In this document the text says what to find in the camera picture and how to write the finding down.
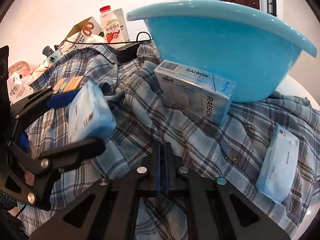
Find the person's hand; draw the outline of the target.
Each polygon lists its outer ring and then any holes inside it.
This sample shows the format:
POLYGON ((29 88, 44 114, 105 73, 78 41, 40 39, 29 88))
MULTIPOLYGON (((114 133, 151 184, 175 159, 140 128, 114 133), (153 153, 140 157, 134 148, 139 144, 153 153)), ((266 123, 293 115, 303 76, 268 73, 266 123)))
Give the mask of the person's hand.
POLYGON ((29 186, 33 186, 34 185, 34 181, 35 181, 35 175, 34 174, 32 174, 30 171, 26 170, 24 177, 25 177, 25 182, 29 186))

